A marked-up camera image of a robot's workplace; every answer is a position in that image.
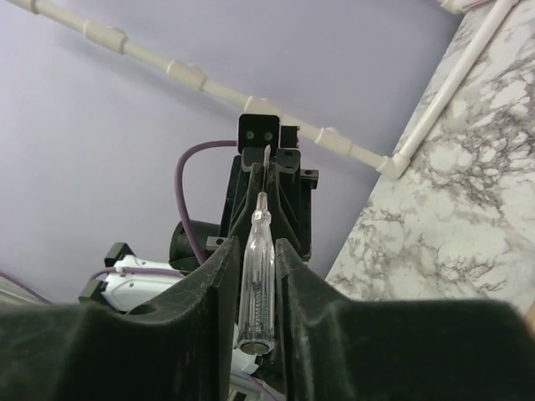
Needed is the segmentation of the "clear tester screwdriver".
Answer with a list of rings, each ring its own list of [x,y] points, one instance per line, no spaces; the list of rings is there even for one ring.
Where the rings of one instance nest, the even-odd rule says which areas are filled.
[[[269,165],[271,146],[263,151]],[[254,223],[244,251],[237,347],[262,356],[275,346],[275,251],[268,224]]]

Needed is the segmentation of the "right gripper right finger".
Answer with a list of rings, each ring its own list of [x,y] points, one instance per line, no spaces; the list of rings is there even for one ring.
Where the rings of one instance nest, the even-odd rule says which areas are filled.
[[[276,243],[290,400],[531,400],[534,338],[492,299],[364,302]]]

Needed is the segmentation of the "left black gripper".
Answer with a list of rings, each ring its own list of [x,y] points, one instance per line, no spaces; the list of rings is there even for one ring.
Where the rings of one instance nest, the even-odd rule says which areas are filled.
[[[181,218],[173,232],[169,263],[200,266],[228,237],[247,247],[252,225],[268,224],[274,241],[286,239],[303,261],[312,247],[312,192],[318,172],[301,166],[297,125],[284,125],[275,115],[242,114],[236,140],[210,141],[187,150],[175,172],[176,203]],[[232,162],[219,224],[194,221],[186,208],[184,169],[196,153],[221,147],[237,148]]]

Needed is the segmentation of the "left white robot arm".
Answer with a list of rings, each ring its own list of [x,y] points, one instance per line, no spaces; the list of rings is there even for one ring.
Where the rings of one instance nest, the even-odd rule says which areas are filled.
[[[252,210],[247,198],[252,166],[262,162],[265,146],[270,146],[270,160],[275,165],[275,201],[270,204],[275,239],[288,239],[303,261],[309,261],[312,247],[312,192],[318,185],[318,172],[301,166],[299,134],[302,123],[282,121],[274,115],[242,114],[237,123],[237,139],[210,141],[196,145],[180,159],[177,171],[182,173],[187,160],[201,150],[234,146],[222,218],[219,223],[188,221],[182,201],[180,222],[171,237],[169,260],[148,261],[137,257],[124,242],[115,243],[104,259],[104,269],[95,273],[79,296],[81,302],[95,301],[118,312],[128,312],[165,291],[195,271],[200,262],[189,236],[193,235],[211,256],[229,237],[247,240]]]

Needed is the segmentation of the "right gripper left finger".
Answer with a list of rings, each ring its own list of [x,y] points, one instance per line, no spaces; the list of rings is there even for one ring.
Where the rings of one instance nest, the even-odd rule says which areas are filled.
[[[226,399],[239,277],[230,238],[124,315],[94,302],[3,308],[2,399]]]

